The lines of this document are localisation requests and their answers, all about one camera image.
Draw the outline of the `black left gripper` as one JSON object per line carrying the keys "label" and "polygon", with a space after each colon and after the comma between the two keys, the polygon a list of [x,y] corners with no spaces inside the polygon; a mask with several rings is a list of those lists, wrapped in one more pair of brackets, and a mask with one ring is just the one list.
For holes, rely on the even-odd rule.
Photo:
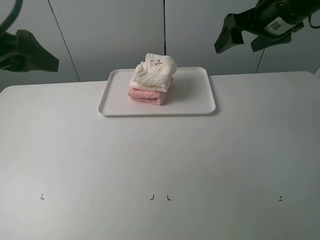
{"label": "black left gripper", "polygon": [[0,37],[0,69],[9,72],[57,72],[59,60],[27,30]]}

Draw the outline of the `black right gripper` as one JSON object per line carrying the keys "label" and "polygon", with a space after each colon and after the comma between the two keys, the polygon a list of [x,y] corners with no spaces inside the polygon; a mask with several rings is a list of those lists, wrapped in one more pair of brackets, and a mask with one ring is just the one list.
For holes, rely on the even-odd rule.
{"label": "black right gripper", "polygon": [[256,35],[251,42],[253,52],[292,41],[292,33],[304,27],[304,20],[320,9],[319,0],[259,0],[255,7],[224,18],[214,48],[223,53],[243,45],[242,32]]}

